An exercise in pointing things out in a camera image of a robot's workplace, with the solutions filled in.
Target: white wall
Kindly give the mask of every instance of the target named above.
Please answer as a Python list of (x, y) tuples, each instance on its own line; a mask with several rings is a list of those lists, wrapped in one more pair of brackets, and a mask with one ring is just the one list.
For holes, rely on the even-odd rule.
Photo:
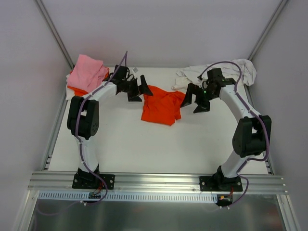
[(0, 230), (39, 170), (68, 66), (32, 0), (0, 2)]
[(248, 58), (280, 0), (43, 0), (74, 62), (187, 66)]
[(285, 176), (302, 230), (308, 229), (308, 1), (292, 0), (253, 63), (257, 109), (272, 118), (271, 156)]

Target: white cloth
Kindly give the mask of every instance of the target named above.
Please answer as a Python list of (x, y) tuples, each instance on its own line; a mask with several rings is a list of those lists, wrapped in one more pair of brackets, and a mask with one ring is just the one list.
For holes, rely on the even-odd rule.
[[(256, 79), (257, 71), (252, 62), (247, 59), (234, 59), (232, 60), (232, 62), (238, 64), (243, 72), (243, 77), (239, 82), (239, 86), (243, 84), (246, 84), (248, 86), (253, 85)], [(189, 66), (177, 71), (177, 75), (179, 77), (176, 78), (175, 85), (173, 85), (171, 88), (173, 90), (180, 90), (182, 88), (186, 89), (189, 83), (200, 85), (201, 80), (199, 80), (197, 77), (208, 66), (210, 66), (210, 64), (200, 65), (200, 66)], [(237, 81), (237, 79), (239, 78), (240, 71), (233, 64), (229, 63), (217, 64), (209, 68), (209, 70), (211, 70), (212, 68), (221, 68), (222, 74), (224, 75), (225, 78), (234, 78), (235, 81)], [(202, 77), (204, 79), (207, 79), (207, 74), (204, 73)]]
[(66, 100), (71, 100), (73, 97), (75, 96), (75, 93), (72, 89), (68, 88), (67, 87), (67, 84), (66, 84)]

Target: red cloth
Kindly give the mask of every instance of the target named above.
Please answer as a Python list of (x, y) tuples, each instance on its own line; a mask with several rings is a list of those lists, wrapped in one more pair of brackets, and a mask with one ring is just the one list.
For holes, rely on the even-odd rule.
[(141, 120), (171, 126), (175, 120), (181, 119), (180, 106), (184, 93), (167, 92), (155, 86), (149, 88), (153, 96), (144, 95)]

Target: pink towel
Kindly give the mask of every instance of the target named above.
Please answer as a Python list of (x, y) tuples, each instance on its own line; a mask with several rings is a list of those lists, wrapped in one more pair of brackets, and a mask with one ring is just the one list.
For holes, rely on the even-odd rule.
[(67, 85), (91, 92), (102, 83), (108, 70), (103, 66), (102, 60), (80, 54), (73, 72), (67, 79)]

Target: table surface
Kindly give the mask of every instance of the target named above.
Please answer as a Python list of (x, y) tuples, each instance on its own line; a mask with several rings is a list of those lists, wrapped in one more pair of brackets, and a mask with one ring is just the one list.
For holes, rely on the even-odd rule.
[[(171, 91), (178, 68), (138, 68), (149, 85)], [(239, 87), (244, 98), (244, 87)], [(125, 93), (100, 104), (95, 148), (101, 172), (212, 174), (232, 152), (236, 120), (220, 99), (209, 112), (193, 114), (192, 103), (181, 108), (182, 119), (172, 126), (141, 121), (142, 103), (129, 103)], [(76, 171), (77, 143), (66, 127), (67, 104), (49, 171)], [(267, 174), (264, 162), (251, 161), (243, 174)]]

